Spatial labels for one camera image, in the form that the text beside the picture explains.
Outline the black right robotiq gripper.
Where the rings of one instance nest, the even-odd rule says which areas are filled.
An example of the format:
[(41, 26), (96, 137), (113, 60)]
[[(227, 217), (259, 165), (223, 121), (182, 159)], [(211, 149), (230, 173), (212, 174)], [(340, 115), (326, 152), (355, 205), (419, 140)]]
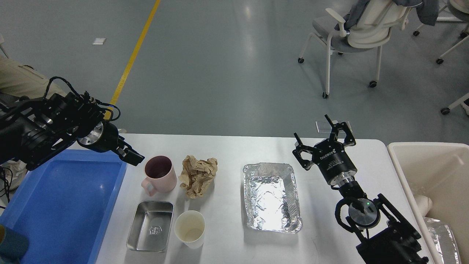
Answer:
[[(306, 171), (309, 171), (313, 165), (317, 165), (327, 184), (334, 186), (338, 184), (336, 178), (339, 175), (349, 173), (354, 176), (358, 171), (345, 152), (345, 147), (355, 146), (356, 140), (346, 122), (333, 122), (328, 115), (325, 115), (325, 119), (331, 126), (329, 138), (311, 147), (303, 144), (298, 134), (294, 133), (296, 144), (292, 154)], [(338, 141), (340, 132), (345, 133), (343, 142)], [(311, 158), (304, 159), (303, 153), (310, 154)]]

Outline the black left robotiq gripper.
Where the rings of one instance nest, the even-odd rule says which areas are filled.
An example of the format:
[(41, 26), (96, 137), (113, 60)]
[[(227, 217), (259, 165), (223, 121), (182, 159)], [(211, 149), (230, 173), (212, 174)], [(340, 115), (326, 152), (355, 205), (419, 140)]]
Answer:
[(122, 161), (133, 166), (145, 159), (119, 135), (117, 127), (110, 122), (99, 122), (87, 136), (78, 138), (78, 144), (98, 153), (115, 152)]

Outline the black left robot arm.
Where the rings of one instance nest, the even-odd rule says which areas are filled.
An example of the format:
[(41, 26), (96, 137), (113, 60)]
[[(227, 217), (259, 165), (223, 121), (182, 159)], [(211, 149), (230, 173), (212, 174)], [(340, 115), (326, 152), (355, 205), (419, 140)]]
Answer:
[(36, 99), (21, 98), (7, 104), (1, 102), (0, 146), (1, 163), (20, 160), (32, 171), (77, 142), (98, 153), (112, 151), (134, 166), (144, 160), (119, 135), (106, 112), (117, 110), (85, 92), (80, 95), (65, 81), (70, 92), (66, 96), (53, 94), (47, 98), (57, 76), (50, 78), (44, 94)]

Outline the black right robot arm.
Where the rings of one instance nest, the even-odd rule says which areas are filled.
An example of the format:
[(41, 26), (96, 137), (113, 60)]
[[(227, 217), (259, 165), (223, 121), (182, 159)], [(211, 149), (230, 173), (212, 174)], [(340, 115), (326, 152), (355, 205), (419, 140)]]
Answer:
[(333, 122), (328, 115), (325, 119), (330, 136), (308, 146), (294, 133), (292, 154), (307, 171), (316, 165), (331, 189), (340, 192), (334, 216), (340, 227), (359, 239), (360, 257), (366, 264), (427, 264), (429, 258), (418, 254), (420, 232), (383, 194), (369, 199), (356, 181), (358, 169), (345, 151), (356, 144), (349, 125)]

